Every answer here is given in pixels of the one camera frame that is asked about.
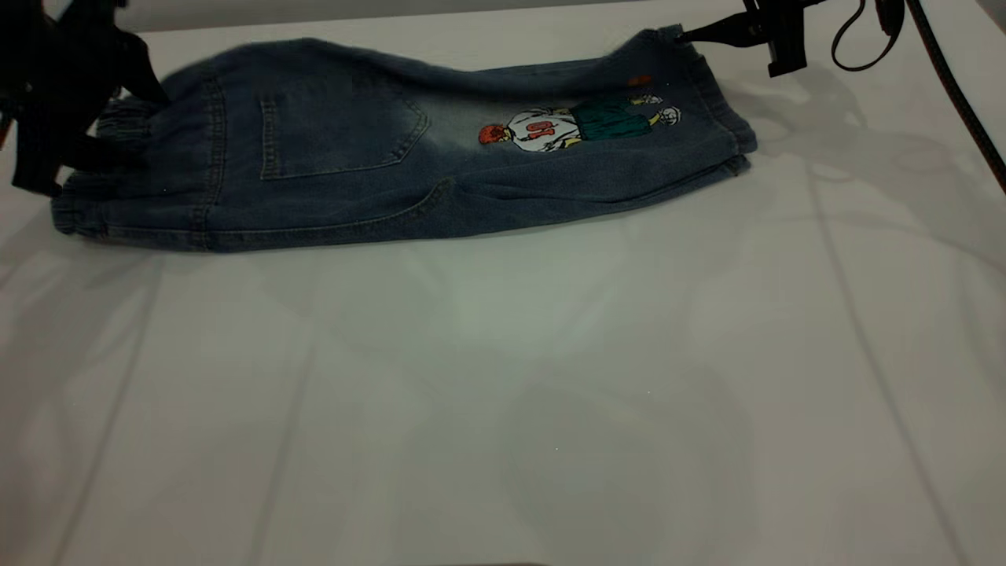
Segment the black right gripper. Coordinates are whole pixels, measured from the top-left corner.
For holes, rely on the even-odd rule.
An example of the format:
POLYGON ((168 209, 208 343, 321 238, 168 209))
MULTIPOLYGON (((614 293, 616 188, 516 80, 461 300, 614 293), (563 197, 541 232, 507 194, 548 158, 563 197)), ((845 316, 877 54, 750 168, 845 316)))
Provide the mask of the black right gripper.
POLYGON ((768 46, 772 78, 807 67, 804 12, 818 1, 744 1, 745 12, 680 36, 682 42, 712 42, 733 47, 768 46))

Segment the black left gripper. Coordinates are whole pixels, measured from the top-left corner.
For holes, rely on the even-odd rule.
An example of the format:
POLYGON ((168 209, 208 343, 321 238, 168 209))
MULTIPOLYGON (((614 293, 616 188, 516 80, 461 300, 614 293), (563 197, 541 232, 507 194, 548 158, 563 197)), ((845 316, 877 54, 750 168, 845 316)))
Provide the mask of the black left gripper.
POLYGON ((58 173, 143 168, 140 152, 90 136, 123 90, 169 105, 149 47, 116 25, 126 1, 72 1, 57 18, 40 1, 1 4, 2 133, 16 129, 12 184, 57 197, 58 173))

